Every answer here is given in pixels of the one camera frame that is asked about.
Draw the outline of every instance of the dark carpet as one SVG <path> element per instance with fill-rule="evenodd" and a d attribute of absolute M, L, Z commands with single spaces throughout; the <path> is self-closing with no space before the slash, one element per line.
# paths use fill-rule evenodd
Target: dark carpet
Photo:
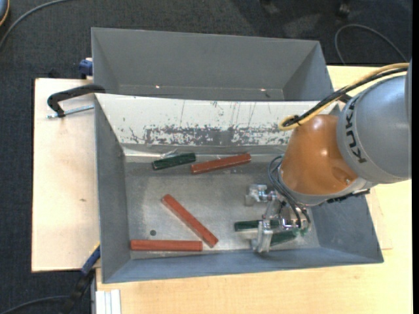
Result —
<path fill-rule="evenodd" d="M 0 38 L 23 13 L 52 0 L 11 0 Z M 82 0 L 40 10 L 25 19 L 0 48 L 0 313 L 36 298 L 69 294 L 76 271 L 31 273 L 32 80 L 80 78 L 91 56 L 90 28 L 117 27 L 194 33 L 315 39 L 328 64 L 341 64 L 334 38 L 359 24 L 386 36 L 412 57 L 413 0 L 353 0 L 347 19 L 335 16 L 339 0 Z M 348 65 L 402 61 L 385 40 L 360 28 L 338 39 Z M 60 303 L 22 313 L 56 313 Z M 85 297 L 74 313 L 89 313 Z"/>

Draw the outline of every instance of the gray metal bin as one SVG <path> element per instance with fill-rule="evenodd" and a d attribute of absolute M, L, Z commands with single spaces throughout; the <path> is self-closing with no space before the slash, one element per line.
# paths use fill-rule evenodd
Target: gray metal bin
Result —
<path fill-rule="evenodd" d="M 254 253 L 249 240 L 234 232 L 236 221 L 264 213 L 264 205 L 244 205 L 246 188 L 267 184 L 267 163 L 286 148 L 287 137 L 266 128 L 277 123 L 272 113 L 290 106 L 302 112 L 333 91 L 317 42 L 119 29 L 93 29 L 92 40 L 94 82 L 113 93 L 95 98 L 104 283 L 383 261 L 365 198 L 313 208 L 311 231 L 268 254 Z M 240 130 L 232 127 L 243 121 L 234 104 L 250 108 L 243 115 L 255 121 L 244 120 L 243 129 L 258 138 L 234 139 Z M 201 115 L 193 115 L 204 105 Z M 208 116 L 205 143 L 147 140 L 164 113 L 185 134 L 194 133 L 194 122 L 204 129 Z M 230 120 L 223 121 L 226 113 Z M 203 175 L 191 175 L 188 165 L 152 169 L 153 160 L 174 150 L 193 151 L 198 161 L 250 152 L 252 161 Z M 219 238 L 214 248 L 195 254 L 130 250 L 131 239 L 196 239 L 162 205 L 165 194 Z"/>

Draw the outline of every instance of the red block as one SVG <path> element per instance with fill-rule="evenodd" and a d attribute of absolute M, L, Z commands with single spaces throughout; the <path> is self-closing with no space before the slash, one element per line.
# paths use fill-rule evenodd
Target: red block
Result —
<path fill-rule="evenodd" d="M 130 247 L 134 251 L 202 251 L 202 242 L 132 239 Z"/>
<path fill-rule="evenodd" d="M 250 160 L 250 154 L 241 154 L 238 156 L 221 158 L 219 160 L 209 160 L 207 162 L 195 163 L 191 165 L 191 172 L 193 175 L 199 175 L 200 173 L 206 173 L 210 171 L 226 169 L 228 167 L 243 165 L 249 163 Z"/>
<path fill-rule="evenodd" d="M 162 203 L 174 212 L 208 246 L 212 248 L 218 242 L 218 239 L 201 222 L 196 220 L 174 197 L 166 194 L 162 199 Z"/>

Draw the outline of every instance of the wooden table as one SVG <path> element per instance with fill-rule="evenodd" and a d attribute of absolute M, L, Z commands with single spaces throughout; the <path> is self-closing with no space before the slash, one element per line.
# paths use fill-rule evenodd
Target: wooden table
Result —
<path fill-rule="evenodd" d="M 328 70 L 339 88 L 371 68 Z M 50 94 L 87 82 L 35 81 L 33 272 L 79 269 L 99 240 L 94 113 L 45 118 L 52 112 Z M 65 105 L 91 101 L 86 96 Z M 124 314 L 412 313 L 411 184 L 378 185 L 369 197 L 383 264 L 118 284 L 102 284 L 97 268 L 95 286 L 119 289 Z"/>

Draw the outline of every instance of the kuka logo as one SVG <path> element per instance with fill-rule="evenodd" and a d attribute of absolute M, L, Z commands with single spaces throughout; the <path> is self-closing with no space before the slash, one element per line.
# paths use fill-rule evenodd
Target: kuka logo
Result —
<path fill-rule="evenodd" d="M 353 101 L 351 102 L 350 106 L 349 106 L 349 110 L 350 113 L 346 114 L 346 136 L 348 138 L 350 138 L 350 140 L 352 140 L 351 143 L 349 143 L 349 147 L 352 151 L 352 154 L 354 154 L 354 156 L 357 158 L 357 161 L 359 163 L 365 163 L 367 160 L 362 157 L 361 155 L 361 150 L 359 149 L 359 147 L 357 146 L 357 140 L 355 138 L 355 134 L 354 131 L 352 130 L 352 117 L 354 115 L 354 108 L 355 108 L 355 103 L 356 101 L 359 99 L 359 97 L 353 99 Z"/>

